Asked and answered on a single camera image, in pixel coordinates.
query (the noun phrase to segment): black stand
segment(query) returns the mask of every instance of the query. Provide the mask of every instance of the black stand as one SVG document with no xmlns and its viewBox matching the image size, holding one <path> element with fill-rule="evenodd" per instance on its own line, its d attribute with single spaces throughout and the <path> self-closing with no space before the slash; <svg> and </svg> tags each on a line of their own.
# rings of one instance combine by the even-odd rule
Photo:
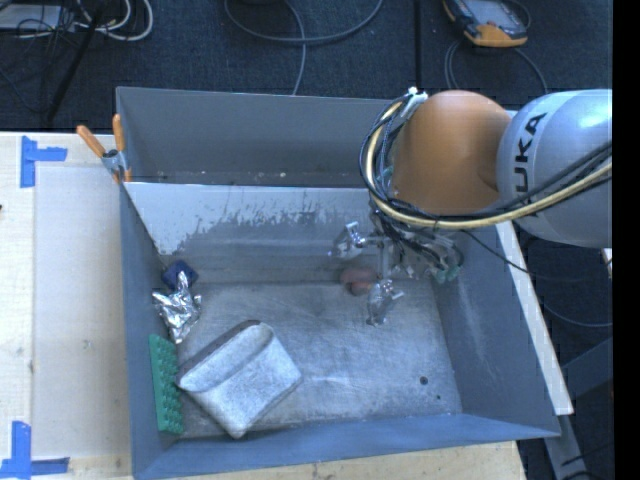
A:
<svg viewBox="0 0 640 480">
<path fill-rule="evenodd" d="M 89 48 L 89 43 L 91 42 L 91 39 L 93 39 L 98 23 L 102 19 L 102 15 L 106 10 L 107 5 L 109 5 L 109 1 L 110 0 L 100 0 L 98 4 L 98 8 L 93 14 L 93 18 L 91 20 L 91 23 L 89 24 L 87 33 L 82 39 L 82 43 L 80 44 L 80 47 L 76 52 L 76 55 L 71 63 L 71 66 L 69 67 L 69 70 L 67 71 L 64 78 L 60 82 L 60 85 L 58 86 L 58 90 L 56 91 L 53 97 L 53 101 L 51 102 L 51 108 L 47 112 L 46 124 L 48 128 L 50 128 L 53 124 L 53 118 L 58 113 L 60 104 L 62 103 L 62 100 L 64 99 L 64 96 L 67 93 L 67 90 L 69 89 L 69 85 L 71 85 L 71 81 L 73 80 L 73 77 L 75 76 L 76 71 L 78 70 L 78 66 L 80 65 L 80 62 L 82 61 L 82 57 L 84 57 L 84 54 L 86 53 L 87 48 Z"/>
</svg>

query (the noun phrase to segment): blue tape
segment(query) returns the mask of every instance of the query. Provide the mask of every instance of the blue tape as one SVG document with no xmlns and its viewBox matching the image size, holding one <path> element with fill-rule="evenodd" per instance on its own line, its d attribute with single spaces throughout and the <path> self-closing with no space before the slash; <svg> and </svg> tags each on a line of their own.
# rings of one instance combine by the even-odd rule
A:
<svg viewBox="0 0 640 480">
<path fill-rule="evenodd" d="M 36 162 L 63 162 L 67 158 L 66 148 L 38 149 L 38 143 L 26 135 L 22 136 L 20 188 L 36 184 Z"/>
<path fill-rule="evenodd" d="M 0 464 L 0 478 L 30 480 L 32 475 L 66 473 L 69 457 L 52 460 L 31 460 L 31 427 L 21 421 L 11 424 L 11 458 Z"/>
</svg>

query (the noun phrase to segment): power cord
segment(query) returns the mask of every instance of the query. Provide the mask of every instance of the power cord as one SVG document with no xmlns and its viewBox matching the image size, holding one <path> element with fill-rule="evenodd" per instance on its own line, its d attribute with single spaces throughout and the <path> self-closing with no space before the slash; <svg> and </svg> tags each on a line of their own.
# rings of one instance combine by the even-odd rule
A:
<svg viewBox="0 0 640 480">
<path fill-rule="evenodd" d="M 375 18 L 375 16 L 378 14 L 378 11 L 380 11 L 380 8 L 382 7 L 382 3 L 384 2 L 384 0 L 378 0 L 378 2 L 376 3 L 376 6 L 374 7 L 373 11 L 364 19 L 362 20 L 360 23 L 358 23 L 357 25 L 344 30 L 342 32 L 338 32 L 335 34 L 328 34 L 328 35 L 323 35 L 323 36 L 317 36 L 317 37 L 306 37 L 305 33 L 304 33 L 304 27 L 302 25 L 302 19 L 300 18 L 300 15 L 298 14 L 298 12 L 296 11 L 296 9 L 287 1 L 285 1 L 285 4 L 287 5 L 287 7 L 289 8 L 289 10 L 292 12 L 292 14 L 294 15 L 297 23 L 298 23 L 298 28 L 300 29 L 301 35 L 300 37 L 283 37 L 283 36 L 271 36 L 271 35 L 267 35 L 267 34 L 262 34 L 260 32 L 257 32 L 255 30 L 252 30 L 250 28 L 248 28 L 247 26 L 243 25 L 242 23 L 240 23 L 240 21 L 238 21 L 236 19 L 235 16 L 233 16 L 233 14 L 231 13 L 231 10 L 229 8 L 229 0 L 224 0 L 224 10 L 225 13 L 227 14 L 227 17 L 231 20 L 232 23 L 234 23 L 238 28 L 240 28 L 241 30 L 243 30 L 244 32 L 246 32 L 247 34 L 250 34 L 253 37 L 257 37 L 259 39 L 263 39 L 266 41 L 273 41 L 273 42 L 277 42 L 277 43 L 282 43 L 282 44 L 287 44 L 287 45 L 302 45 L 302 62 L 300 65 L 300 70 L 298 72 L 298 78 L 296 81 L 296 85 L 294 87 L 294 90 L 292 92 L 292 95 L 296 95 L 298 92 L 298 89 L 300 87 L 300 82 L 302 81 L 302 75 L 304 72 L 304 67 L 305 67 L 305 62 L 306 62 L 306 47 L 308 45 L 318 45 L 318 44 L 327 44 L 327 43 L 331 43 L 334 41 L 338 41 L 341 39 L 345 39 L 346 37 L 355 34 L 356 32 L 358 32 L 359 30 L 361 30 L 362 28 L 364 28 L 373 18 Z"/>
<path fill-rule="evenodd" d="M 96 27 L 95 31 L 100 34 L 104 34 L 108 38 L 114 39 L 116 41 L 133 42 L 133 41 L 140 41 L 146 38 L 153 30 L 153 9 L 151 7 L 151 2 L 149 0 L 140 0 L 144 5 L 145 15 L 147 17 L 147 24 L 144 30 L 138 34 L 122 34 L 122 33 L 116 33 L 114 32 L 114 30 L 119 30 L 124 28 L 126 25 L 130 23 L 131 17 L 134 14 L 137 14 L 133 10 L 133 2 L 131 0 L 122 0 L 122 1 L 124 2 L 125 8 L 126 8 L 124 17 L 116 23 L 110 22 L 110 23 L 101 24 L 98 27 Z M 89 28 L 89 24 L 91 23 L 91 18 L 92 18 L 91 15 L 87 11 L 82 0 L 75 0 L 75 2 L 78 8 L 80 9 L 80 14 L 82 18 L 86 20 L 86 23 L 82 21 L 76 21 L 75 25 L 82 28 Z"/>
</svg>

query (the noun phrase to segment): aluminum foil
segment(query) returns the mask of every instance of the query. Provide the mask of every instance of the aluminum foil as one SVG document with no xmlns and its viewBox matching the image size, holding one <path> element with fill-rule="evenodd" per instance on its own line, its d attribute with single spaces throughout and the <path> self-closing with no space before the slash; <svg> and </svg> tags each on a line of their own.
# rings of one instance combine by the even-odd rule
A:
<svg viewBox="0 0 640 480">
<path fill-rule="evenodd" d="M 174 343 L 181 343 L 200 318 L 200 295 L 191 295 L 187 275 L 180 271 L 176 291 L 168 295 L 154 291 L 154 304 L 169 328 Z"/>
</svg>

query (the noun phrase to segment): white cable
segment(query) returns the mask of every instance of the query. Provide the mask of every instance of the white cable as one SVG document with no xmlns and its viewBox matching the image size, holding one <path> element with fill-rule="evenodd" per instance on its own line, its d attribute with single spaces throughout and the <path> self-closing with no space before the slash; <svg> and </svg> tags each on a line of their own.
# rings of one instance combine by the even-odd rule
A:
<svg viewBox="0 0 640 480">
<path fill-rule="evenodd" d="M 87 10 L 84 8 L 84 5 L 82 4 L 82 0 L 76 0 L 76 3 L 78 4 L 78 7 L 80 7 L 80 10 L 82 11 L 82 15 L 84 16 L 84 18 L 89 23 L 91 23 L 91 16 L 87 12 Z M 124 0 L 124 3 L 125 3 L 125 6 L 127 7 L 127 11 L 125 13 L 124 18 L 122 18 L 122 20 L 120 21 L 120 23 L 116 23 L 115 25 L 111 25 L 111 26 L 103 25 L 103 26 L 97 27 L 96 30 L 97 31 L 115 30 L 126 25 L 126 23 L 129 21 L 129 18 L 131 17 L 131 2 L 129 0 Z M 89 23 L 75 22 L 75 25 L 78 25 L 79 27 L 89 28 Z"/>
<path fill-rule="evenodd" d="M 107 37 L 111 38 L 111 39 L 115 39 L 117 41 L 140 41 L 141 39 L 144 39 L 145 37 L 147 37 L 150 33 L 151 30 L 153 29 L 153 10 L 151 8 L 151 3 L 149 2 L 149 0 L 142 0 L 142 2 L 144 3 L 145 6 L 145 10 L 147 13 L 147 16 L 149 18 L 149 21 L 147 23 L 147 26 L 145 27 L 145 29 L 138 35 L 136 36 L 125 36 L 125 35 L 119 35 L 119 34 L 114 34 L 113 30 L 121 28 L 122 26 L 124 26 L 130 19 L 131 19 L 131 2 L 130 0 L 124 0 L 125 1 L 125 5 L 127 7 L 127 12 L 125 17 L 117 24 L 113 25 L 113 26 L 101 26 L 101 27 L 97 27 L 96 28 L 96 32 L 99 32 L 101 34 L 106 35 Z M 78 6 L 80 7 L 82 14 L 84 16 L 84 18 L 87 21 L 91 21 L 91 16 L 89 15 L 89 13 L 86 12 L 84 6 L 82 5 L 82 1 L 81 0 L 76 0 Z M 80 22 L 76 22 L 76 25 L 81 26 L 81 27 L 89 27 L 88 24 L 86 23 L 80 23 Z"/>
</svg>

